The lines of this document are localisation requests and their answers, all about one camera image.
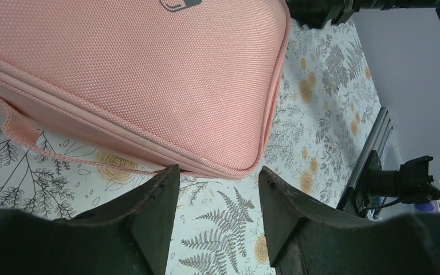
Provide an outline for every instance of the table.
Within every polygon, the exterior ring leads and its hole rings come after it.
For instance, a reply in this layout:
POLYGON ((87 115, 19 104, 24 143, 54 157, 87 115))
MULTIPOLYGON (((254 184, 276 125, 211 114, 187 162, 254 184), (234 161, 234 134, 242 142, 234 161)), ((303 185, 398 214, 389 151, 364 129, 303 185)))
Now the table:
MULTIPOLYGON (((293 21, 261 165, 334 207, 379 109, 353 22, 309 30, 293 21)), ((149 178, 37 155, 4 136, 2 123, 0 117, 0 209, 71 218, 149 178)), ((43 131, 38 144, 68 157, 151 171, 51 132, 43 131)), ((274 274, 259 202, 260 169, 237 181, 182 177, 167 274, 274 274)))

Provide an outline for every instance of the logo on case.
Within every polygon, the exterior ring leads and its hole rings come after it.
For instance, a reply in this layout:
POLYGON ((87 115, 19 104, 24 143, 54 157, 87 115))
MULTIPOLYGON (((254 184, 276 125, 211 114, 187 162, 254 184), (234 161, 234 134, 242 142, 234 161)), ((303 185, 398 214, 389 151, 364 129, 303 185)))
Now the logo on case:
POLYGON ((189 7, 200 5, 202 0, 159 0, 159 2, 166 10, 175 13, 180 10, 188 9, 189 7))

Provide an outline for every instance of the black mount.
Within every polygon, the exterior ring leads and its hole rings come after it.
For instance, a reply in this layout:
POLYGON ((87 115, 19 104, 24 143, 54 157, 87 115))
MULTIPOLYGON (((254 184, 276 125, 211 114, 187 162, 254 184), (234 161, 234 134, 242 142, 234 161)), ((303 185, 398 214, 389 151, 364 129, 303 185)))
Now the black mount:
POLYGON ((440 21, 440 0, 286 0, 291 17, 310 29, 322 29, 331 24, 345 23, 353 13, 360 9, 414 9, 436 8, 440 21))
POLYGON ((0 274, 164 275, 179 166, 71 220, 0 210, 0 274))
POLYGON ((402 203, 427 203, 440 199, 440 190, 431 183, 430 156, 409 160, 399 171, 383 171, 376 151, 371 151, 354 187, 347 187, 337 209, 364 217, 366 207, 374 207, 374 197, 398 198, 402 203))

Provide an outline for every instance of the pink case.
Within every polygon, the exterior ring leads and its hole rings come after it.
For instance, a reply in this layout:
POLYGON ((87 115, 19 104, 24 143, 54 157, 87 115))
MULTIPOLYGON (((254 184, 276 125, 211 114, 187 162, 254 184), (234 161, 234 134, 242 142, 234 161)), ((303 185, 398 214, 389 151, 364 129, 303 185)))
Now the pink case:
POLYGON ((284 0, 0 1, 3 130, 43 154, 36 124, 243 178, 264 154, 289 27, 284 0))

